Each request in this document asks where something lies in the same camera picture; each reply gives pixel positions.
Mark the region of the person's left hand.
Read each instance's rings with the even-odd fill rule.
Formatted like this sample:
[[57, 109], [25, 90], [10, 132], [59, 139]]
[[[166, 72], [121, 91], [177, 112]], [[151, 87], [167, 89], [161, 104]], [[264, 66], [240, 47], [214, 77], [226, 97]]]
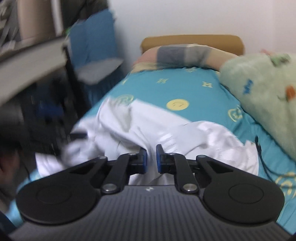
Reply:
[[20, 168], [20, 156], [17, 150], [1, 152], [1, 192], [9, 193], [15, 185]]

